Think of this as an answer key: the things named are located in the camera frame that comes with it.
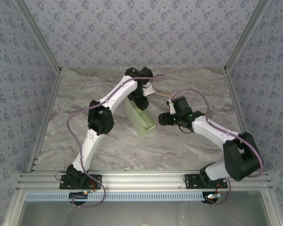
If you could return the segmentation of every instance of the gray marble surface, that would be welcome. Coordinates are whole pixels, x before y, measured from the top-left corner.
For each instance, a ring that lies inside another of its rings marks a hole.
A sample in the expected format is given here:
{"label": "gray marble surface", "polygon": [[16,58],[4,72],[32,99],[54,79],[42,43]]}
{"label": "gray marble surface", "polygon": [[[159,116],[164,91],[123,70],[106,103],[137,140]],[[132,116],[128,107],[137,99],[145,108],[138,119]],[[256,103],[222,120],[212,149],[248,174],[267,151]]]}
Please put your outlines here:
{"label": "gray marble surface", "polygon": [[[66,127],[67,118],[89,106],[93,99],[105,96],[121,80],[126,68],[63,69],[58,94],[50,116],[45,139],[35,169],[66,169],[77,156],[78,144]],[[153,82],[153,88],[166,95],[192,87],[201,91],[210,104],[209,117],[216,123],[239,131],[233,103],[221,68],[160,67],[153,74],[164,74],[164,81]],[[184,93],[192,110],[206,112],[202,98]],[[167,98],[151,95],[149,114],[157,126],[140,137],[125,115],[122,102],[114,113],[114,128],[99,145],[91,169],[200,169],[221,160],[223,152],[198,134],[184,134],[176,126],[160,126],[158,115],[167,112]],[[87,132],[87,113],[71,123],[81,141]]]}

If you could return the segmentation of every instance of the wooden stick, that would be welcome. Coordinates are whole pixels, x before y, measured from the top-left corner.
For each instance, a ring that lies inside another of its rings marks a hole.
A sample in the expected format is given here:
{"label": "wooden stick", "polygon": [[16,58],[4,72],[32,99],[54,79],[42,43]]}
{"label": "wooden stick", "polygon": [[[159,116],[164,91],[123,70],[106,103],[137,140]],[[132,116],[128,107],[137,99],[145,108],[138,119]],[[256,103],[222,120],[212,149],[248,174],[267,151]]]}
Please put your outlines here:
{"label": "wooden stick", "polygon": [[155,95],[157,95],[157,96],[161,96],[161,97],[172,98],[172,96],[171,96],[171,95],[166,95],[166,94],[157,93],[157,92],[155,92]]}

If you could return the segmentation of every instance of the cable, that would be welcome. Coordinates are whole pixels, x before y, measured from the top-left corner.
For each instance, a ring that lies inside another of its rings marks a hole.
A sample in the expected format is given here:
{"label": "cable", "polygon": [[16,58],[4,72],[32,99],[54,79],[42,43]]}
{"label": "cable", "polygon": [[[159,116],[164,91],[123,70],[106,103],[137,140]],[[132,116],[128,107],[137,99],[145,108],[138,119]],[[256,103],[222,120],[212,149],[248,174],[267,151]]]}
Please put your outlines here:
{"label": "cable", "polygon": [[66,172],[59,171],[59,172],[56,173],[55,179],[61,181],[61,179],[57,179],[57,174],[58,174],[58,173],[66,173]]}
{"label": "cable", "polygon": [[217,185],[217,187],[219,186],[222,189],[222,193],[221,193],[221,196],[222,196],[223,195],[223,187],[218,182],[216,183],[216,185]]}
{"label": "cable", "polygon": [[94,183],[93,183],[92,180],[88,180],[86,183],[91,183],[92,184],[92,189],[93,189],[93,191],[95,191]]}
{"label": "cable", "polygon": [[80,140],[78,139],[78,137],[75,135],[75,133],[71,130],[71,128],[70,128],[70,126],[69,126],[70,120],[71,120],[72,118],[78,116],[79,114],[83,113],[83,112],[86,112],[86,111],[88,111],[88,110],[90,110],[90,109],[93,109],[93,108],[96,108],[96,107],[99,107],[99,106],[102,106],[103,104],[109,102],[109,100],[113,97],[113,95],[114,95],[116,92],[119,91],[120,88],[122,88],[125,84],[127,84],[128,82],[130,82],[130,81],[132,81],[132,80],[140,80],[140,79],[162,80],[162,79],[164,79],[164,78],[165,78],[165,76],[164,76],[163,74],[156,75],[155,77],[152,77],[152,78],[145,78],[145,77],[130,78],[130,79],[126,80],[124,83],[122,83],[120,86],[118,86],[118,87],[110,94],[110,96],[107,97],[107,99],[106,99],[105,101],[99,103],[98,105],[94,105],[94,106],[91,106],[91,107],[87,107],[87,108],[85,108],[85,109],[83,109],[83,110],[81,110],[81,111],[79,111],[79,112],[76,112],[76,113],[72,114],[72,115],[67,119],[66,125],[67,125],[67,128],[68,128],[68,131],[70,132],[70,134],[73,136],[73,138],[76,140],[76,142],[77,142],[78,145],[79,145],[80,157],[81,157],[81,159],[80,159],[80,164],[81,164],[81,167],[82,167],[83,172],[84,172],[91,180],[93,180],[94,182],[98,183],[98,184],[103,188],[103,190],[104,190],[103,198],[102,198],[102,200],[99,201],[97,204],[88,205],[88,206],[86,206],[86,205],[78,206],[78,205],[75,205],[75,198],[76,198],[76,197],[74,197],[74,198],[72,199],[72,204],[73,204],[73,206],[80,207],[80,208],[93,208],[93,207],[97,207],[97,206],[101,205],[101,204],[104,202],[105,198],[106,198],[106,189],[105,189],[104,185],[103,185],[100,181],[98,181],[96,178],[94,178],[94,177],[92,177],[91,175],[89,175],[88,172],[86,171],[86,169],[85,169],[85,167],[84,167],[84,164],[83,164],[83,150],[82,150],[82,144],[81,144]]}
{"label": "cable", "polygon": [[184,132],[184,131],[181,129],[181,126],[180,126],[180,125],[178,125],[178,128],[180,129],[180,131],[181,131],[182,133],[185,133],[185,134],[190,134],[190,133],[192,133],[192,131],[190,131],[190,132]]}
{"label": "cable", "polygon": [[193,91],[193,92],[195,92],[195,93],[198,93],[198,94],[204,99],[204,101],[205,101],[206,104],[207,104],[207,112],[205,113],[206,121],[207,121],[207,123],[208,123],[211,127],[213,127],[214,129],[217,129],[218,131],[220,131],[220,132],[222,132],[222,133],[228,134],[228,135],[230,135],[230,136],[232,136],[232,137],[234,137],[234,138],[240,140],[241,142],[243,142],[245,145],[247,145],[247,146],[252,150],[252,152],[255,154],[255,156],[257,157],[257,159],[258,159],[258,161],[259,161],[260,171],[259,171],[258,174],[253,175],[253,176],[249,176],[249,177],[250,177],[250,178],[257,178],[257,177],[261,176],[262,173],[263,173],[263,162],[262,162],[262,159],[261,159],[259,153],[256,151],[256,149],[255,149],[249,142],[247,142],[246,140],[244,140],[244,139],[241,138],[240,136],[238,136],[238,135],[236,135],[236,134],[233,134],[233,133],[230,133],[230,132],[228,132],[228,131],[226,131],[226,130],[224,130],[224,129],[221,129],[221,128],[215,126],[214,124],[212,124],[212,123],[209,121],[209,119],[208,119],[209,105],[208,105],[207,99],[205,98],[205,96],[204,96],[202,93],[200,93],[198,90],[195,90],[195,89],[192,89],[192,88],[186,88],[186,89],[182,89],[182,90],[180,90],[180,91],[177,91],[177,92],[172,96],[171,100],[174,99],[175,96],[177,96],[179,93],[182,93],[182,92],[184,92],[184,91]]}
{"label": "cable", "polygon": [[210,199],[205,199],[205,200],[208,201],[208,202],[210,202],[210,203],[212,203],[212,204],[214,204],[215,206],[219,206],[219,205],[225,203],[225,202],[228,200],[228,197],[230,196],[230,193],[231,193],[231,190],[232,190],[232,186],[231,186],[230,180],[228,179],[227,182],[228,182],[228,193],[227,193],[227,196],[225,197],[225,199],[223,199],[222,202],[220,202],[220,203],[214,203],[214,202],[211,201]]}
{"label": "cable", "polygon": [[153,80],[151,80],[150,85],[148,85],[147,87],[144,87],[144,86],[143,86],[143,88],[145,88],[145,89],[146,89],[146,88],[149,88],[149,87],[152,85],[152,83],[153,83]]}

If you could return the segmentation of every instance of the green object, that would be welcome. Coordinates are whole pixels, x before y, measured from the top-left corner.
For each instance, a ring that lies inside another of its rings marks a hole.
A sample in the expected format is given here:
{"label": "green object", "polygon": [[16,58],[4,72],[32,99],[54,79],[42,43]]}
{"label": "green object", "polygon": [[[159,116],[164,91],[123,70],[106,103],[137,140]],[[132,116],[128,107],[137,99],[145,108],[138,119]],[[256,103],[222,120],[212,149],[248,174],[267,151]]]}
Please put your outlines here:
{"label": "green object", "polygon": [[125,99],[125,110],[127,118],[138,135],[146,135],[156,127],[156,124],[147,112],[147,109],[141,111],[138,107],[133,107],[127,98]]}

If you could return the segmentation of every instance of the blue floral wallpaper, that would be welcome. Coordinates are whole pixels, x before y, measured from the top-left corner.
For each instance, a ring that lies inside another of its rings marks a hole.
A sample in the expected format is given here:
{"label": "blue floral wallpaper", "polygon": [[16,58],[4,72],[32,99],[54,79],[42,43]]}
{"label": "blue floral wallpaper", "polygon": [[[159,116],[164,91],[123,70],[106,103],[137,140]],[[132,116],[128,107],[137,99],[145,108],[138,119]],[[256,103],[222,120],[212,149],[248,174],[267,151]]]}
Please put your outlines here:
{"label": "blue floral wallpaper", "polygon": [[25,0],[62,67],[226,63],[258,0]]}
{"label": "blue floral wallpaper", "polygon": [[270,3],[230,74],[283,210],[283,0]]}
{"label": "blue floral wallpaper", "polygon": [[56,73],[12,0],[0,0],[0,225],[27,170]]}

